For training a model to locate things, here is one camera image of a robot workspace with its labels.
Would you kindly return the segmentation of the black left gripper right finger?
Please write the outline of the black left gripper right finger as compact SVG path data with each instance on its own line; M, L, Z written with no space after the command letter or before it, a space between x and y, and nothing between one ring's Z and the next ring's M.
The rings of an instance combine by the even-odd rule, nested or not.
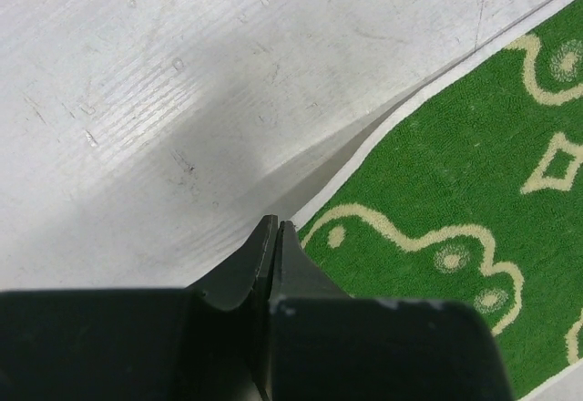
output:
M265 400L510 400L493 335L470 306L352 298L280 224L261 361Z

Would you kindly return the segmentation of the green and yellow patterned towel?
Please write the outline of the green and yellow patterned towel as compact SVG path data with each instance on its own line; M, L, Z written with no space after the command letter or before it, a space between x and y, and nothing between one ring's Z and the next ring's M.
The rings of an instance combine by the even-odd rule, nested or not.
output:
M518 397L579 400L581 0L406 102L294 220L350 295L468 303Z

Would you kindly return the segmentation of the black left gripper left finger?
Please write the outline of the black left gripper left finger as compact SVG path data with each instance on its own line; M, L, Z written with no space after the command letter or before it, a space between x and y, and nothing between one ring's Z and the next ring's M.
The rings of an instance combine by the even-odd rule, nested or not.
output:
M265 397L267 300L278 220L183 288L7 291L4 400Z

